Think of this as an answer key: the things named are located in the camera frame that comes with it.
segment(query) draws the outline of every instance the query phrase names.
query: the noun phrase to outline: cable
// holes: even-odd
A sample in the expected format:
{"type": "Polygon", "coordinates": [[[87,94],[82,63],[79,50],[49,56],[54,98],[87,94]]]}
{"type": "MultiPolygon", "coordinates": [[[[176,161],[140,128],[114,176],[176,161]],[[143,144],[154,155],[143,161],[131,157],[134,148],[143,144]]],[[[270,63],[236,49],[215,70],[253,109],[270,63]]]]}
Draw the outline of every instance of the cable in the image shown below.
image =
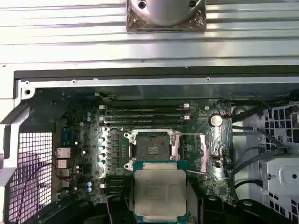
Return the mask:
{"type": "Polygon", "coordinates": [[[232,170],[230,177],[229,177],[229,183],[230,183],[230,187],[231,187],[231,192],[232,194],[235,196],[236,201],[239,200],[238,195],[235,191],[235,182],[234,182],[234,176],[236,173],[238,173],[239,171],[241,171],[242,169],[244,169],[245,167],[249,166],[250,164],[259,161],[259,160],[266,160],[269,159],[277,154],[282,154],[284,151],[282,148],[276,148],[273,149],[272,151],[266,152],[264,154],[260,154],[257,155],[247,161],[245,161],[244,163],[242,163],[240,166],[236,167],[235,169],[232,170]]]}
{"type": "Polygon", "coordinates": [[[255,180],[241,181],[241,182],[239,182],[235,185],[235,189],[237,189],[238,187],[240,187],[240,186],[242,186],[243,184],[246,184],[246,183],[255,183],[257,186],[259,186],[261,188],[263,187],[263,181],[255,179],[255,180]]]}
{"type": "Polygon", "coordinates": [[[244,150],[244,152],[239,156],[239,158],[237,159],[237,161],[235,162],[235,166],[237,166],[241,160],[241,158],[250,150],[255,150],[255,149],[260,149],[262,147],[259,146],[255,146],[255,147],[250,147],[244,150]]]}
{"type": "Polygon", "coordinates": [[[235,122],[238,122],[238,121],[242,121],[242,120],[245,120],[245,119],[251,117],[252,115],[254,115],[254,114],[256,114],[260,111],[263,111],[263,110],[266,110],[266,109],[271,109],[273,107],[284,106],[286,104],[288,104],[288,102],[279,102],[279,103],[275,102],[275,103],[269,104],[270,107],[267,107],[264,104],[262,104],[262,105],[259,105],[257,107],[254,107],[252,109],[249,109],[249,110],[247,110],[243,113],[240,113],[238,115],[233,116],[232,122],[235,123],[235,122]]]}
{"type": "Polygon", "coordinates": [[[46,166],[49,166],[49,165],[52,165],[55,167],[56,169],[56,165],[54,163],[47,163],[47,164],[44,164],[42,165],[41,167],[38,167],[29,177],[28,179],[26,180],[25,184],[24,184],[24,187],[23,187],[23,190],[21,192],[21,203],[20,203],[20,208],[19,208],[19,213],[17,215],[17,218],[15,220],[15,222],[17,223],[19,221],[19,219],[21,218],[21,211],[22,211],[22,204],[23,204],[23,200],[24,200],[24,196],[25,196],[25,189],[29,183],[29,181],[31,180],[31,178],[43,167],[46,167],[46,166]]]}
{"type": "MultiPolygon", "coordinates": [[[[241,126],[233,125],[232,128],[238,130],[245,130],[245,131],[254,131],[254,127],[241,127],[241,126]]],[[[256,131],[262,133],[267,139],[269,139],[277,147],[285,147],[280,141],[276,140],[276,138],[266,133],[264,130],[257,128],[256,131]]]]}

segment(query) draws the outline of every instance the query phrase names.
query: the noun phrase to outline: circuit board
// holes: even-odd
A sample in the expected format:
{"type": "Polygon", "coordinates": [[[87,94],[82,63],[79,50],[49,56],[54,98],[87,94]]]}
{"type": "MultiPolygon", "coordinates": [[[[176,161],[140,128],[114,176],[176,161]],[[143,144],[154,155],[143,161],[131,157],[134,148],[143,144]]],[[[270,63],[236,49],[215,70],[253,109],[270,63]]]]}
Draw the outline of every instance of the circuit board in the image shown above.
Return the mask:
{"type": "Polygon", "coordinates": [[[134,129],[173,129],[182,134],[178,149],[188,173],[198,179],[206,194],[221,196],[231,204],[227,171],[232,167],[232,129],[229,101],[204,99],[136,100],[84,102],[69,105],[60,126],[60,145],[77,148],[71,155],[69,193],[99,203],[105,195],[117,194],[121,186],[103,180],[112,176],[132,175],[124,166],[131,149],[125,133],[134,129]],[[221,126],[210,118],[221,116],[221,126]]]}

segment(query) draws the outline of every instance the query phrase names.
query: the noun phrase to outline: ridged metal panel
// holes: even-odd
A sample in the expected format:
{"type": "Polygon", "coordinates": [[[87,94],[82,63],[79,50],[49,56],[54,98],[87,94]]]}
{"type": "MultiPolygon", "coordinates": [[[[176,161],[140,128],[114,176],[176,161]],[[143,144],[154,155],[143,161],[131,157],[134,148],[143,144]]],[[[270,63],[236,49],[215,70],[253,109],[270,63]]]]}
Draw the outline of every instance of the ridged metal panel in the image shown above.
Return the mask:
{"type": "Polygon", "coordinates": [[[205,33],[134,34],[126,32],[124,0],[5,1],[0,64],[18,70],[299,64],[299,3],[267,2],[209,2],[205,33]]]}

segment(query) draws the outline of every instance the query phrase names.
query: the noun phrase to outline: red wire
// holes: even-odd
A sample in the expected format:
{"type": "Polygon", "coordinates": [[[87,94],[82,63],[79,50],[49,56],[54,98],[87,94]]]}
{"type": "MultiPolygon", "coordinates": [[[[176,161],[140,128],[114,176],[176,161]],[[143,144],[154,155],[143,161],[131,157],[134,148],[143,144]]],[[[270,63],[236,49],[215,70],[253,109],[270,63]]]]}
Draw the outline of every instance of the red wire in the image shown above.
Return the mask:
{"type": "Polygon", "coordinates": [[[21,218],[21,211],[22,211],[22,204],[23,204],[23,200],[24,200],[24,193],[25,193],[25,189],[26,189],[26,187],[27,187],[27,184],[29,183],[29,181],[30,181],[30,179],[41,169],[41,168],[43,168],[43,167],[46,167],[46,166],[48,166],[48,165],[52,165],[52,166],[54,166],[55,167],[55,169],[56,169],[56,165],[54,164],[54,163],[47,163],[47,164],[44,164],[44,165],[42,165],[41,167],[38,167],[29,177],[28,177],[28,179],[26,180],[26,182],[25,182],[25,185],[24,185],[24,187],[23,187],[23,190],[22,190],[22,193],[21,193],[21,204],[20,204],[20,208],[19,208],[19,214],[18,214],[18,216],[17,216],[17,218],[16,218],[16,223],[19,221],[19,219],[21,218]]]}

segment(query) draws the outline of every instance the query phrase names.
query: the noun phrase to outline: motherboard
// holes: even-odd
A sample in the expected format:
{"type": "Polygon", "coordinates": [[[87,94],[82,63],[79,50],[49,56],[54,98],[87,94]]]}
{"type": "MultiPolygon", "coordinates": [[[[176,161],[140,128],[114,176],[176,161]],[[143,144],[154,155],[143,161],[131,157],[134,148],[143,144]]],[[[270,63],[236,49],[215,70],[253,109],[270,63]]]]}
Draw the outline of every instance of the motherboard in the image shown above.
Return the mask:
{"type": "Polygon", "coordinates": [[[228,184],[233,145],[227,100],[110,99],[70,104],[57,129],[58,200],[71,195],[100,203],[119,194],[137,161],[163,162],[164,167],[185,161],[186,175],[196,178],[206,194],[229,204],[234,201],[228,184]]]}

